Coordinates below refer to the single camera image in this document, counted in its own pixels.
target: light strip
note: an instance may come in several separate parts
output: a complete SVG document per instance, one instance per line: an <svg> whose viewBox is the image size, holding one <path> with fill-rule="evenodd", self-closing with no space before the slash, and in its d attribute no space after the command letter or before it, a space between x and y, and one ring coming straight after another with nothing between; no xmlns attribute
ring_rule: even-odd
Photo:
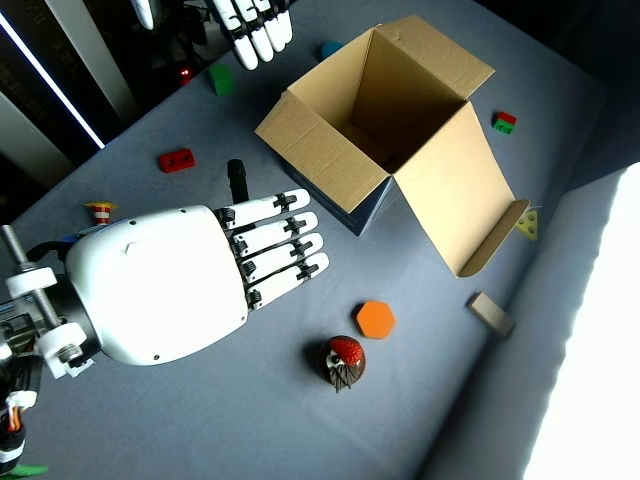
<svg viewBox="0 0 640 480"><path fill-rule="evenodd" d="M80 112L76 110L76 107L73 106L73 104L69 101L67 96L64 93L62 93L62 90L60 90L60 87L56 85L56 82L53 81L53 78L51 78L51 76L47 73L47 71L42 67L38 59L33 56L33 53L31 53L31 50L29 50L29 47L25 45L25 43L22 41L22 39L18 36L16 31L13 29L13 27L9 24L7 19L4 18L4 15L2 14L2 12L0 12L0 25L2 26L2 28L4 28L4 31L7 32L7 35L11 37L11 40L13 40L13 43L16 44L16 46L20 49L22 54L25 57L27 57L27 60L29 60L31 65L33 65L33 68L36 69L36 71L40 74L42 79L47 83L47 85L49 85L49 88L53 90L53 93L55 93L56 96L60 99L60 101L64 104L64 106L67 107L67 110L69 110L71 115L73 115L73 117L77 120L77 122L84 129L84 131L89 134L91 139L94 142L96 142L96 145L98 145L99 148L101 149L104 148L104 143L102 143L102 141L98 138L96 133L91 129L91 127L85 121L85 119L82 118L82 115L80 115Z"/></svg>

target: blue-gray tabletop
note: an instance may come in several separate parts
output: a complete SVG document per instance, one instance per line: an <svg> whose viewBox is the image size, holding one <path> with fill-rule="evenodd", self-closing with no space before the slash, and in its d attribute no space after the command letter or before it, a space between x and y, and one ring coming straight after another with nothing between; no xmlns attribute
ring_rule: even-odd
<svg viewBox="0 0 640 480"><path fill-rule="evenodd" d="M246 72L230 54L221 60L233 70L233 95L217 97L206 73L196 77L16 220L25 246L89 226L89 201L120 205L116 219L229 204L231 158L244 161L253 197L296 188L254 128L316 64L321 44L413 13L496 69L472 97L476 112L515 196L549 202L543 216L552 210L558 172L578 158L601 110L598 82L469 0L306 0L291 13L293 42L272 63ZM518 117L511 136L491 128L502 110ZM197 166L162 173L158 155L180 148ZM101 356L76 379L45 372L25 418L23 463L48 464L51 478L69 480L414 476L489 335L465 303L484 290L505 304L534 246L513 232L483 272L457 279L403 200L361 238L317 203L310 209L331 259L325 273L185 359L131 367ZM10 271L2 250L0 272ZM368 299L388 302L397 317L386 340L362 339L351 319ZM176 337L180 325L176 318ZM307 353L338 334L361 339L367 370L336 395Z"/></svg>

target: red lego brick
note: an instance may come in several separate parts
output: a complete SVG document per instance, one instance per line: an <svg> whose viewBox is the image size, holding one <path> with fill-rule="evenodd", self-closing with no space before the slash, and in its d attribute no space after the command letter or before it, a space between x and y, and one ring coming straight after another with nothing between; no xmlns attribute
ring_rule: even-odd
<svg viewBox="0 0 640 480"><path fill-rule="evenodd" d="M510 123L511 125L515 125L517 119L513 115L509 115L508 113L505 113L505 112L500 112L498 113L498 120L504 120L505 122Z"/></svg>
<svg viewBox="0 0 640 480"><path fill-rule="evenodd" d="M185 148L177 152L167 153L158 158L160 170L164 173L173 173L196 165L191 150Z"/></svg>

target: orange hexagonal block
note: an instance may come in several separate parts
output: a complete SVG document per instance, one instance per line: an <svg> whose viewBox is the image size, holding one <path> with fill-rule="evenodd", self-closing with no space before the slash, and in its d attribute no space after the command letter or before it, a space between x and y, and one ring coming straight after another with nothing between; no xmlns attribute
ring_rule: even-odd
<svg viewBox="0 0 640 480"><path fill-rule="evenodd" d="M368 338L386 338L393 330L396 319L384 302L365 302L356 315L362 335Z"/></svg>

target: green cube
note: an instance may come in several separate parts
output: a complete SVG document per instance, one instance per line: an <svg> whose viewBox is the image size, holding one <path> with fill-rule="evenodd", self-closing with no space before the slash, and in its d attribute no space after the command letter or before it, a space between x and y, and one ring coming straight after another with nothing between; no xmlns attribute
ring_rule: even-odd
<svg viewBox="0 0 640 480"><path fill-rule="evenodd" d="M229 65L211 65L209 67L209 76L216 95L229 95L233 93L233 77Z"/></svg>
<svg viewBox="0 0 640 480"><path fill-rule="evenodd" d="M512 124L510 124L508 122L505 122L504 120L499 118L493 124L493 128L495 128L499 132L502 132L502 133L504 133L506 135L511 135L511 132L513 132L513 129L515 128L515 125L512 125Z"/></svg>

